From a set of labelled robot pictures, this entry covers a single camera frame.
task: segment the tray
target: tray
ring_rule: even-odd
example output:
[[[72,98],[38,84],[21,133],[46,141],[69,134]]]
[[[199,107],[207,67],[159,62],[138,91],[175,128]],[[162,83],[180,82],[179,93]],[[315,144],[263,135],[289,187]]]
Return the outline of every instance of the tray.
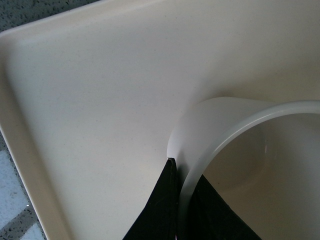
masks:
[[[122,239],[195,104],[320,100],[320,2],[106,0],[0,34],[0,127],[48,239]]]

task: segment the white tray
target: white tray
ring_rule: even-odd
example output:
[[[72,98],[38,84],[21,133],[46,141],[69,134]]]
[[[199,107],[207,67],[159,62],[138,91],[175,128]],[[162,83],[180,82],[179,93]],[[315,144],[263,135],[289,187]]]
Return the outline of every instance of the white tray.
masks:
[[[47,237],[124,237],[177,120],[320,100],[320,2],[109,0],[0,35],[0,124]]]

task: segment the granite countertop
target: granite countertop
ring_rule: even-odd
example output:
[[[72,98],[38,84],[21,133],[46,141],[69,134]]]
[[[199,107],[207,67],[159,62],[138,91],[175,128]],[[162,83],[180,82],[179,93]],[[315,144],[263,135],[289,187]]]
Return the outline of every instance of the granite countertop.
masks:
[[[0,0],[0,32],[97,0]],[[46,236],[0,133],[0,240]]]

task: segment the speckled countertop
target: speckled countertop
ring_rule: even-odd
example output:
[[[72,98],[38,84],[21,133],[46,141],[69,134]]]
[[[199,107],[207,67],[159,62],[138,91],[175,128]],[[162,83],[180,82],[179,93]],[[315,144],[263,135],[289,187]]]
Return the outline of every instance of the speckled countertop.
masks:
[[[0,0],[0,32],[96,1]],[[46,236],[0,133],[0,240],[20,239]]]

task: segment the plastic container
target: plastic container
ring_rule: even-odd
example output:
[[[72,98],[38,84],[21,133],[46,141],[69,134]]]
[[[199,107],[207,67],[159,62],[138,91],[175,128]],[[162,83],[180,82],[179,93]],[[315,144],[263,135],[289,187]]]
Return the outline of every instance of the plastic container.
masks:
[[[178,231],[205,172],[262,239],[320,236],[320,101],[275,104],[233,97],[204,101],[174,128],[167,156],[183,183]]]

